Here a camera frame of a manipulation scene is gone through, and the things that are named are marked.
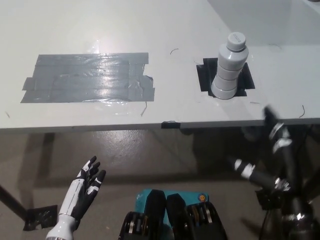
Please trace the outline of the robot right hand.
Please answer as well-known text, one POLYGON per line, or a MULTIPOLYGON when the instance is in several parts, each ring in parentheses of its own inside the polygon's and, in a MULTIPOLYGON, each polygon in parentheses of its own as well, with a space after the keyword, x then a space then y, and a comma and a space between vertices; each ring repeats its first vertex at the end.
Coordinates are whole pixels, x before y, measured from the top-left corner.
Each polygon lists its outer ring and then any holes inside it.
POLYGON ((260 187, 255 193, 263 210, 280 209, 282 215, 292 221, 310 218, 313 210, 303 194, 302 173, 300 164, 294 157, 290 132, 270 107, 265 107, 263 111, 271 151, 283 161, 280 170, 283 174, 273 176, 233 156, 229 156, 227 161, 232 170, 243 179, 260 187))

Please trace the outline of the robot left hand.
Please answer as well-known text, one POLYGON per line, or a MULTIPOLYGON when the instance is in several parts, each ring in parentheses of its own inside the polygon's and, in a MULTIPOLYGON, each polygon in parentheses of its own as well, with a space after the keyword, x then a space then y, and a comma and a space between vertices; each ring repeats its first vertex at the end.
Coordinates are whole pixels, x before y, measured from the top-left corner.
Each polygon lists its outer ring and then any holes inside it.
POLYGON ((93 156, 71 182, 58 213, 56 225, 47 233, 47 240, 73 240, 82 218, 92 205, 105 179, 100 162, 93 156))

